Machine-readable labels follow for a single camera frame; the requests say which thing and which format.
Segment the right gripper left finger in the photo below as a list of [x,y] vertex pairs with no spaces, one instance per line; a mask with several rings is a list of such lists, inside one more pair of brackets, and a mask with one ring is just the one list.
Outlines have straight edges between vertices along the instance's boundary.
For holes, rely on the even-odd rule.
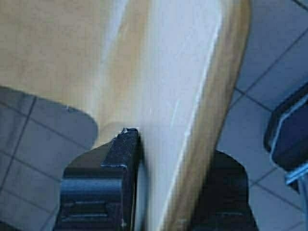
[[64,170],[59,231],[134,228],[139,132],[124,128],[109,143],[78,156]]

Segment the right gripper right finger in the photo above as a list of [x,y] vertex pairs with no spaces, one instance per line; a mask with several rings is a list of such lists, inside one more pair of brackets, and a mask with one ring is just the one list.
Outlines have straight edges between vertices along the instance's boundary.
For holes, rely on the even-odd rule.
[[215,151],[192,216],[193,231],[254,231],[245,168]]

